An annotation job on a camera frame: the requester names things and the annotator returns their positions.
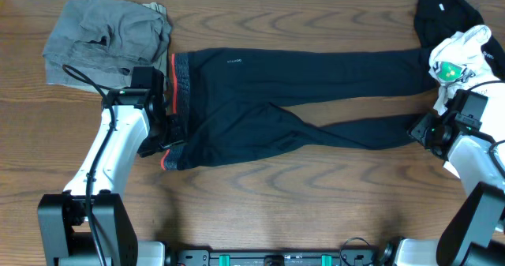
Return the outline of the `black leggings red waistband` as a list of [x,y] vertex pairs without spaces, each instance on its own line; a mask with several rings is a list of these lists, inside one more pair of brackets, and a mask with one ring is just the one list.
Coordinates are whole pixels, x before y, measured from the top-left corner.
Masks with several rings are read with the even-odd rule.
[[174,54],[174,113],[185,143],[165,170],[264,159],[307,144],[382,150],[410,142],[404,114],[314,126],[290,107],[338,99],[412,96],[436,85],[426,49],[312,53],[213,48]]

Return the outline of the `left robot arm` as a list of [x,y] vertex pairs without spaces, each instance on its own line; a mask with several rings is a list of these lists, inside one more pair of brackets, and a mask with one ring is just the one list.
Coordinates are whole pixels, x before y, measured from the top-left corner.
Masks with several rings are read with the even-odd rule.
[[168,265],[164,243],[141,241],[122,198],[134,160],[182,144],[185,132],[167,115],[163,73],[137,66],[131,84],[109,88],[64,65],[70,77],[102,97],[99,131],[73,179],[37,208],[48,265]]

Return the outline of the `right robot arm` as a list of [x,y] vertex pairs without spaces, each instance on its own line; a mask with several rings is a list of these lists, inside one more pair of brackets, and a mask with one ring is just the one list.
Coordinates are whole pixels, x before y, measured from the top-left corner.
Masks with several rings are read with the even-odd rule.
[[386,265],[502,265],[504,245],[493,240],[504,230],[504,165],[499,142],[484,132],[494,117],[491,100],[458,90],[440,116],[426,114],[409,135],[453,167],[467,198],[439,239],[401,239]]

